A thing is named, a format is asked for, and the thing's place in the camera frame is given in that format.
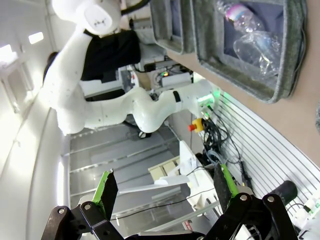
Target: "table surface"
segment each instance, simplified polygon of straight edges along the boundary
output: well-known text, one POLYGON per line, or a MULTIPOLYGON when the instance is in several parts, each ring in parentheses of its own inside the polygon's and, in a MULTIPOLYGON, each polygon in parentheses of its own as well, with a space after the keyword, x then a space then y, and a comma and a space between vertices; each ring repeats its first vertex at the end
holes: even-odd
POLYGON ((247 106, 320 167, 320 134, 315 125, 316 109, 320 100, 320 1, 306 1, 308 6, 306 56, 292 96, 277 103, 263 103, 211 73, 198 63, 195 53, 178 55, 168 51, 168 56, 199 73, 247 106))

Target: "white device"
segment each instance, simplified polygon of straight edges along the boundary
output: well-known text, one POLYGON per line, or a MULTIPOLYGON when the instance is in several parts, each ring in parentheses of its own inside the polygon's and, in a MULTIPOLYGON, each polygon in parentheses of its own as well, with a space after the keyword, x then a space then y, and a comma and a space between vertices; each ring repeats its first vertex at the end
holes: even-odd
POLYGON ((158 101, 136 87, 125 95, 97 102, 87 102, 80 86, 86 52, 92 37, 113 31, 120 21, 117 0, 53 0, 56 14, 77 23, 75 32, 56 56, 45 77, 43 91, 57 112, 58 126, 66 134, 75 134, 83 128, 95 129, 122 123, 132 114, 141 131, 156 131, 171 114, 189 110, 201 115, 198 99, 212 95, 207 80, 163 92, 158 101))

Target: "gray bin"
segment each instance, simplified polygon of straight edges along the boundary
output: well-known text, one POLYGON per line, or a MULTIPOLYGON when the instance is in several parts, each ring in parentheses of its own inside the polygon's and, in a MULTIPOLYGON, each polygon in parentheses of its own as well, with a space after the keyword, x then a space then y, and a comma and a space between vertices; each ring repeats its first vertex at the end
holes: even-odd
POLYGON ((195 51, 189 0, 153 0, 150 2, 150 9, 156 44, 177 54, 195 51), (173 4, 177 6, 177 11, 174 13, 173 4), (180 36, 173 33, 173 17, 177 19, 180 36))
MULTIPOLYGON (((238 3, 236 0, 226 2, 238 3)), ((267 3, 283 6, 283 41, 278 76, 268 81, 252 79, 250 74, 259 71, 247 65, 244 71, 238 58, 224 53, 225 19, 218 12, 217 0, 191 0, 195 51, 200 64, 248 94, 265 103, 287 98, 293 91, 305 53, 305 0, 245 0, 243 3, 267 3)))

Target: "screw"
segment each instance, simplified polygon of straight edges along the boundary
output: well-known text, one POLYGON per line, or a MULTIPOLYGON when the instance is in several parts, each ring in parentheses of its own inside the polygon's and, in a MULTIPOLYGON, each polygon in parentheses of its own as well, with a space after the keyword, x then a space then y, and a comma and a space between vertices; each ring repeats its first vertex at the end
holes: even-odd
POLYGON ((90 208, 91 208, 90 204, 87 204, 87 205, 84 206, 85 210, 89 210, 90 208))
POLYGON ((268 197, 268 201, 270 203, 273 203, 275 201, 275 198, 273 196, 268 197))
POLYGON ((248 197, 246 195, 242 195, 240 197, 240 200, 242 200, 242 201, 247 201, 247 199, 248 199, 248 197))

